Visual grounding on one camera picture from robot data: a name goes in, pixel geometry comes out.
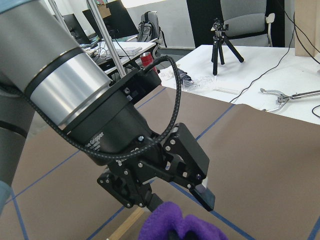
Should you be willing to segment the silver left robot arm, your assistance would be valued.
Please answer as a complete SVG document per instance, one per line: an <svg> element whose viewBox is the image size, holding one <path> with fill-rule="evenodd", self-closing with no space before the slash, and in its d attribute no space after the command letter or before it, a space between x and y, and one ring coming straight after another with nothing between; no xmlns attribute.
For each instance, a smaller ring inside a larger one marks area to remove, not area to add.
<svg viewBox="0 0 320 240"><path fill-rule="evenodd" d="M207 210L214 194L205 186L209 158L189 129L176 123L174 109L158 134L135 104L161 84L154 66L165 55L112 81L38 0L0 3L0 203L12 193L33 113L37 112L69 144L105 166L97 183L125 208L154 211L162 200L150 182L160 178L185 187Z"/></svg>

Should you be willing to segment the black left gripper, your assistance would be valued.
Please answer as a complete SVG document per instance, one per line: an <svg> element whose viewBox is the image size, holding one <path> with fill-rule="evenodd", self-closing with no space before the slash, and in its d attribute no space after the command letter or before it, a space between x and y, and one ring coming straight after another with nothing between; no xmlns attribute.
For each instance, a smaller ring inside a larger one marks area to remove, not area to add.
<svg viewBox="0 0 320 240"><path fill-rule="evenodd" d="M135 103L161 83L154 70L134 70L117 81L64 128L71 143L105 171L98 184L126 208L154 212L164 201L152 192L160 178L185 187L208 212L216 197L205 187L210 160L187 126L177 123L181 93L163 133L156 133Z"/></svg>

